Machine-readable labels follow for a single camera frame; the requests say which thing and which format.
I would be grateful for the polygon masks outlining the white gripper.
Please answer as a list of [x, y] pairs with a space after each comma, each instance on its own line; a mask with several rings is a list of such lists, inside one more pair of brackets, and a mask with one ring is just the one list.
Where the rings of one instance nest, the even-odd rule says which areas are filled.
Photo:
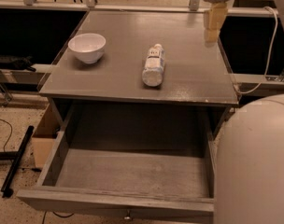
[[229, 0], [205, 0], [211, 5], [209, 10], [204, 12], [205, 42], [215, 43], [218, 40], [220, 29], [225, 22], [228, 8], [225, 2]]

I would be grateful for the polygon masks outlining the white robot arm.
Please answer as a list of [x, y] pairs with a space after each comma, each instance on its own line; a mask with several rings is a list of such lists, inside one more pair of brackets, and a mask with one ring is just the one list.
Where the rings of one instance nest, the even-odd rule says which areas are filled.
[[223, 126], [213, 224], [284, 224], [284, 94], [244, 105]]

